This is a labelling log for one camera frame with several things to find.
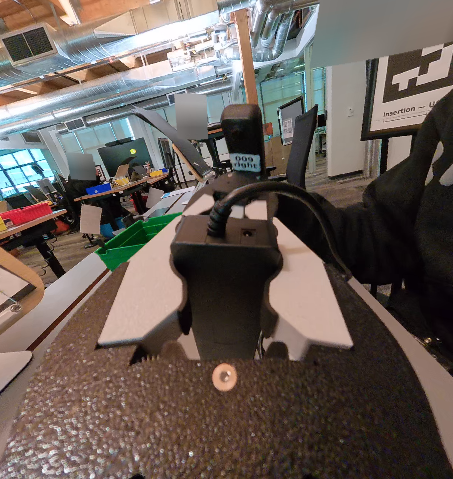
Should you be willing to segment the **clipboard stand with paper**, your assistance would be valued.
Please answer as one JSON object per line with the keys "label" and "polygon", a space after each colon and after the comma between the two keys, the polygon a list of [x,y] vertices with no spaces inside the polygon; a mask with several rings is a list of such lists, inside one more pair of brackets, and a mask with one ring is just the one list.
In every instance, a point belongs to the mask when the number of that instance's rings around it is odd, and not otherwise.
{"label": "clipboard stand with paper", "polygon": [[[29,313],[44,296],[37,275],[0,247],[0,335]],[[32,360],[28,351],[0,353],[0,394]]]}

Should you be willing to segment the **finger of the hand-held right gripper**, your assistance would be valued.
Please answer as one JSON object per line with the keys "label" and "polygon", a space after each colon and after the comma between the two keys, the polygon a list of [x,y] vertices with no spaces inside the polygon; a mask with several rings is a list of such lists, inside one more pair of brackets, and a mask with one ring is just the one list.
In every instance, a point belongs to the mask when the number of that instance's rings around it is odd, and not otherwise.
{"label": "finger of the hand-held right gripper", "polygon": [[268,205],[266,200],[253,200],[244,208],[244,217],[254,220],[268,220]]}
{"label": "finger of the hand-held right gripper", "polygon": [[212,195],[202,194],[194,202],[190,201],[186,208],[182,212],[183,218],[201,216],[203,214],[209,214],[215,204],[215,200]]}

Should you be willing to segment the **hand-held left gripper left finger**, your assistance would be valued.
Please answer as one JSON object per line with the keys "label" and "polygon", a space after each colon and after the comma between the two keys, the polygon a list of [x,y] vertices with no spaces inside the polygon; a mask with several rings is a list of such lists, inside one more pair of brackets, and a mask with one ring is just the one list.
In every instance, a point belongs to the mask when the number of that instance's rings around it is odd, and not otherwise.
{"label": "hand-held left gripper left finger", "polygon": [[129,260],[99,347],[140,345],[147,355],[157,356],[163,344],[177,341],[189,359],[200,359],[193,333],[185,335],[180,328],[182,281],[170,267],[170,245],[182,219],[176,217]]}

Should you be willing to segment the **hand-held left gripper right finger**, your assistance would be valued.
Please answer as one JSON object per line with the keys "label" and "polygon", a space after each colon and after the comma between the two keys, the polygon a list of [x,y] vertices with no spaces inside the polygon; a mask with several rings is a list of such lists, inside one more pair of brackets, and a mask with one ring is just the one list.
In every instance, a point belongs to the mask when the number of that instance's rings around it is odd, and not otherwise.
{"label": "hand-held left gripper right finger", "polygon": [[266,349],[282,342],[294,361],[312,345],[349,350],[353,341],[323,261],[279,219],[273,224],[283,267],[270,284],[269,301],[279,317]]}

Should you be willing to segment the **black usb hub box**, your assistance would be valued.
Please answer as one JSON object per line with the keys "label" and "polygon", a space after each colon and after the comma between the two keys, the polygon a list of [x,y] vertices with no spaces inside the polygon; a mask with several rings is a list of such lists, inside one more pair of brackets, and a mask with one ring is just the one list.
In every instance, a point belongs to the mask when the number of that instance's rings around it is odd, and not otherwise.
{"label": "black usb hub box", "polygon": [[271,219],[228,219],[225,236],[207,234],[209,217],[182,216],[170,264],[182,280],[180,324],[192,329],[202,360],[252,360],[259,337],[278,320],[269,287],[283,267]]}

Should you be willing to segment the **white sign board on stand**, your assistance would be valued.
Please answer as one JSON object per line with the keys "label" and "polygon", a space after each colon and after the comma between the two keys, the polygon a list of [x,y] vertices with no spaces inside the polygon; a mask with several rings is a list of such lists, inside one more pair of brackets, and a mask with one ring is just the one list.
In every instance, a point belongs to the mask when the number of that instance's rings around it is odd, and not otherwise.
{"label": "white sign board on stand", "polygon": [[99,235],[102,208],[92,205],[81,205],[79,231],[83,234]]}

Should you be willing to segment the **silver spiral air duct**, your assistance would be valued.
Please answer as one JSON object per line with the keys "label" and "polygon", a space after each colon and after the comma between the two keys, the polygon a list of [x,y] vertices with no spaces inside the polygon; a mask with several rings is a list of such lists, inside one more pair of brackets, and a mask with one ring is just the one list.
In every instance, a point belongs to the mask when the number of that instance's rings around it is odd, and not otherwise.
{"label": "silver spiral air duct", "polygon": [[0,107],[0,138],[88,116],[216,78],[213,65],[173,71],[168,61]]}
{"label": "silver spiral air duct", "polygon": [[14,67],[4,47],[0,49],[0,88],[55,74],[105,59],[146,51],[211,27],[219,19],[218,11],[176,21],[136,33],[132,13],[106,20],[74,25],[56,30],[54,41],[58,54]]}

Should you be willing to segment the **silver pipe bundle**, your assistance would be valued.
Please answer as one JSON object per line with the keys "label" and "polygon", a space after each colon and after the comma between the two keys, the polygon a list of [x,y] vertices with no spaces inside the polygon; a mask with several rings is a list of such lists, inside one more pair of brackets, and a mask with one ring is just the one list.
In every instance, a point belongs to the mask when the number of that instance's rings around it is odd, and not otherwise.
{"label": "silver pipe bundle", "polygon": [[287,42],[295,12],[310,9],[316,1],[306,0],[222,0],[218,13],[222,18],[241,9],[252,9],[250,43],[253,62],[276,60]]}

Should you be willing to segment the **wooden support post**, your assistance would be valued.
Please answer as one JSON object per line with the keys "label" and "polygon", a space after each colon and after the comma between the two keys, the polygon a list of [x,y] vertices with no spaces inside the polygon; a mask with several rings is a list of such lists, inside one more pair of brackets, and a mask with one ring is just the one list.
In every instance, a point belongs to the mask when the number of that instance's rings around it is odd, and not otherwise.
{"label": "wooden support post", "polygon": [[247,12],[247,9],[240,9],[235,11],[235,28],[240,53],[240,61],[242,65],[246,101],[248,104],[258,106],[258,92],[253,66]]}

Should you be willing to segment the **black tripod stand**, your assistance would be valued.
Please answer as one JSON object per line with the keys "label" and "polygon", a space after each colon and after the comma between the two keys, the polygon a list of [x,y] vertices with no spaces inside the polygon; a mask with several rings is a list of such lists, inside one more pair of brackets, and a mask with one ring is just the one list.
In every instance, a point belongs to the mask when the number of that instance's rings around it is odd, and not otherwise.
{"label": "black tripod stand", "polygon": [[417,134],[384,138],[381,140],[379,175],[406,159],[414,146]]}

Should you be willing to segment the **red plastic bin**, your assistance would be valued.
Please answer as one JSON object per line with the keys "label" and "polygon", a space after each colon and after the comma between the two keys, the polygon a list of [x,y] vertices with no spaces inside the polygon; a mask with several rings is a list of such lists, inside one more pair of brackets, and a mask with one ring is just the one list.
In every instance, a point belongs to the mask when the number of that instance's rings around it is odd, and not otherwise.
{"label": "red plastic bin", "polygon": [[37,203],[23,208],[0,213],[3,221],[9,219],[14,225],[20,225],[53,213],[47,203]]}

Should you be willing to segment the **black tilted board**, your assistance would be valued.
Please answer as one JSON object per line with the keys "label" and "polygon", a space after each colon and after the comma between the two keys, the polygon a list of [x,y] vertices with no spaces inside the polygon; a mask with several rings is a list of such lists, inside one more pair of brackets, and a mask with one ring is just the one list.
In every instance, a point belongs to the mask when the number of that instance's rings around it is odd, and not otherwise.
{"label": "black tilted board", "polygon": [[135,116],[158,129],[172,142],[173,150],[177,153],[183,163],[187,165],[198,182],[204,183],[208,180],[214,179],[215,172],[208,164],[206,164],[201,154],[188,140],[180,138],[177,130],[162,116],[154,111],[145,110],[134,105],[131,106],[131,111]]}

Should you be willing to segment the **large black wall screen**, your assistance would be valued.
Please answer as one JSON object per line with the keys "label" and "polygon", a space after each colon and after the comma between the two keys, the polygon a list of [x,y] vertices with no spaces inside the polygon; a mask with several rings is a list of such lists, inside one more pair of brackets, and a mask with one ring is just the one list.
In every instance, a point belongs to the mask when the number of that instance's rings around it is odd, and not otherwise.
{"label": "large black wall screen", "polygon": [[97,149],[109,177],[116,175],[122,164],[145,165],[151,161],[151,156],[143,138],[118,140],[110,142]]}

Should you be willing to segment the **green plastic bin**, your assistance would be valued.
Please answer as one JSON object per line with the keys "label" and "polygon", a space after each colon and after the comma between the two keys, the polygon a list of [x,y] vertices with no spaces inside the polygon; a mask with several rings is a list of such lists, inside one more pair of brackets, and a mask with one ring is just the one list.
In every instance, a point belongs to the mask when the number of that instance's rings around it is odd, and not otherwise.
{"label": "green plastic bin", "polygon": [[95,253],[107,269],[114,271],[181,214],[179,212],[147,218],[146,221],[139,220],[106,242]]}

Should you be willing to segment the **framed black-white marker sign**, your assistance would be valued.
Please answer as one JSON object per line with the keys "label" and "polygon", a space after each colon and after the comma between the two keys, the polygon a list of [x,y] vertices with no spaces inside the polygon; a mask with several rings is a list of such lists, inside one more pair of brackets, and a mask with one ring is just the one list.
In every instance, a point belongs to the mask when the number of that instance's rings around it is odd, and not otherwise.
{"label": "framed black-white marker sign", "polygon": [[361,140],[412,135],[453,89],[453,42],[366,62]]}

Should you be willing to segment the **grey ceiling vent box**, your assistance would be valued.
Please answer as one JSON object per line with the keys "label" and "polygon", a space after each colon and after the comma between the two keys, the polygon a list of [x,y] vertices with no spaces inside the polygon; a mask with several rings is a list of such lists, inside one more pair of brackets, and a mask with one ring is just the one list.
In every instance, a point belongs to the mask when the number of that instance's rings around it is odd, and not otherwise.
{"label": "grey ceiling vent box", "polygon": [[49,24],[40,22],[12,32],[1,33],[0,42],[12,66],[17,67],[58,54],[54,41],[55,33],[56,30]]}

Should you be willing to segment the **person's black hoodie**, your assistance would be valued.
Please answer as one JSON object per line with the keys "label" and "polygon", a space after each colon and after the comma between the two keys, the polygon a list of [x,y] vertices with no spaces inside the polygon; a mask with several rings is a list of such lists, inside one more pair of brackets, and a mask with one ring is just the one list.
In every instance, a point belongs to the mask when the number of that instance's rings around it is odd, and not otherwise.
{"label": "person's black hoodie", "polygon": [[453,89],[427,114],[406,167],[419,185],[413,202],[413,239],[419,266],[404,273],[388,307],[453,377]]}

